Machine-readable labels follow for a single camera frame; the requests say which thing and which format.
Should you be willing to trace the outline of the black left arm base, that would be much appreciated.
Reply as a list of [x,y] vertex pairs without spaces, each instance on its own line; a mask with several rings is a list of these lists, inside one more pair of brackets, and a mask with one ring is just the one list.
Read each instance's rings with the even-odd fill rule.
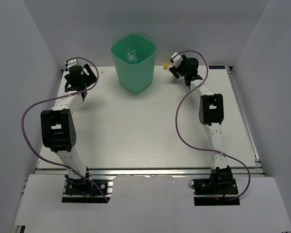
[[107,203],[112,193],[113,181],[111,179],[92,179],[99,189],[92,183],[82,178],[72,179],[65,175],[65,185],[62,203]]

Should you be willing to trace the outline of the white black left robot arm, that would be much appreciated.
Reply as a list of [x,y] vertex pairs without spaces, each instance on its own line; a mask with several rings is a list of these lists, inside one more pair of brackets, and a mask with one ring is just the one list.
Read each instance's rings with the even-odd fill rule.
[[97,81],[97,77],[88,64],[68,65],[67,71],[65,92],[68,96],[61,98],[52,109],[40,114],[42,141],[68,167],[68,178],[78,179],[76,188],[87,194],[92,190],[93,182],[84,177],[87,167],[75,148],[77,134],[72,115],[85,101],[86,89]]

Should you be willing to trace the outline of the clear bottle yellow cap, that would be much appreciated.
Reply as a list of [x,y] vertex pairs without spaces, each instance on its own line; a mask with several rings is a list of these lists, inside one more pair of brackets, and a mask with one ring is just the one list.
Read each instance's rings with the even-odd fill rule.
[[167,62],[165,62],[163,64],[163,69],[168,70],[169,68],[171,68],[173,66],[173,64],[168,64]]

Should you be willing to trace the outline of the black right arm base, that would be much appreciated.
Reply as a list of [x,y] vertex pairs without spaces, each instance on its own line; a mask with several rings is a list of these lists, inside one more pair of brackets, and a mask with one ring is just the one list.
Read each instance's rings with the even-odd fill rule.
[[238,206],[238,188],[230,167],[216,168],[207,179],[192,179],[188,186],[194,190],[195,206]]

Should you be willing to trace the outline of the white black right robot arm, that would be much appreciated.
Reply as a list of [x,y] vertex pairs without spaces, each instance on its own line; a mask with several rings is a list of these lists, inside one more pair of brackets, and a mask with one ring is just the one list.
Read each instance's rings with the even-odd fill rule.
[[[182,53],[175,52],[170,59],[173,64],[169,71],[179,79],[184,78],[185,85],[189,88],[189,92],[180,101],[175,117],[176,132],[181,141],[188,147],[212,153],[210,172],[219,175],[231,173],[229,162],[224,153],[224,144],[222,139],[222,123],[224,120],[224,104],[223,95],[212,92],[205,84],[206,78],[201,78],[198,74],[199,61],[196,58],[188,58]],[[178,129],[178,113],[184,100],[192,93],[199,98],[199,114],[200,123],[206,131],[210,148],[198,148],[187,143],[179,133]]]

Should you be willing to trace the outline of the clear bottle blue cap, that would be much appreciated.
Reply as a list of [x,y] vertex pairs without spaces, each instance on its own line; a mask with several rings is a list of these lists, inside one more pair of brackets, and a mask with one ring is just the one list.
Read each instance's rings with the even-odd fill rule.
[[137,49],[128,49],[126,51],[125,61],[131,65],[139,64],[141,62],[141,59],[140,59]]

